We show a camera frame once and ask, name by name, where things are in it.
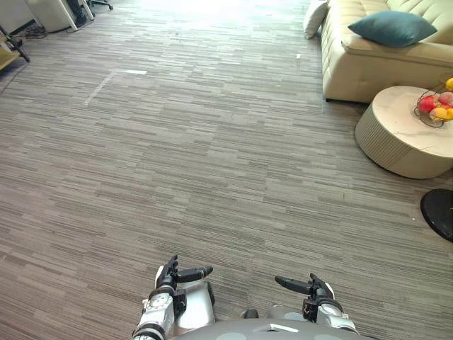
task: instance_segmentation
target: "sofa cushion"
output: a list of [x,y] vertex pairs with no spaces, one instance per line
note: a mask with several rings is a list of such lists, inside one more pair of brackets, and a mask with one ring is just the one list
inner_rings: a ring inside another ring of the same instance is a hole
[[437,31],[422,17],[399,11],[374,13],[348,27],[366,39],[389,47],[409,46]]
[[348,28],[354,23],[370,14],[388,11],[386,0],[330,0],[328,20],[332,25],[332,33],[335,36],[353,34]]
[[453,45],[452,0],[387,0],[392,11],[417,14],[436,27],[437,32],[425,41]]
[[396,49],[376,44],[358,35],[346,36],[341,41],[341,45],[351,55],[364,55],[453,68],[453,48],[449,45],[420,42]]
[[309,9],[305,13],[304,35],[307,39],[312,39],[327,14],[327,0],[311,0]]

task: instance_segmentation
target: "floor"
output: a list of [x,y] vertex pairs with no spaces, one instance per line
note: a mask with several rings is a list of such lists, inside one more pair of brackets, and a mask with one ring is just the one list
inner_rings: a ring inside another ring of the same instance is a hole
[[173,254],[214,266],[217,319],[299,307],[273,276],[314,272],[363,334],[451,339],[453,246],[419,202],[452,172],[360,151],[308,0],[113,4],[0,74],[2,339],[128,339]]

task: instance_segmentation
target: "leather sofa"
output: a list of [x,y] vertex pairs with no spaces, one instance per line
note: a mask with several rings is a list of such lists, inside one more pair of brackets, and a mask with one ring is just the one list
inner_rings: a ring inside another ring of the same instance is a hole
[[[322,26],[326,99],[370,103],[390,86],[430,89],[453,74],[453,0],[330,0]],[[408,47],[386,47],[354,34],[348,25],[379,11],[407,11],[436,27]]]

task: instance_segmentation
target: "round coffee table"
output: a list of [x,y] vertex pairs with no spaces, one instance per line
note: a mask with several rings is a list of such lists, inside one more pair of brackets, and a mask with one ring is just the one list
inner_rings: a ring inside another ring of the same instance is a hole
[[412,86],[382,90],[355,127],[355,139],[370,159],[411,179],[430,179],[453,167],[453,122],[430,127],[413,113],[425,91]]

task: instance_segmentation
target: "red apple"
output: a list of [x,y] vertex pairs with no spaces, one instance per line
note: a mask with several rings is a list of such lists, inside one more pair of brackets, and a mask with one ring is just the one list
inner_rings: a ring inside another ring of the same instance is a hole
[[418,110],[421,113],[429,113],[437,107],[437,96],[425,96],[418,102]]

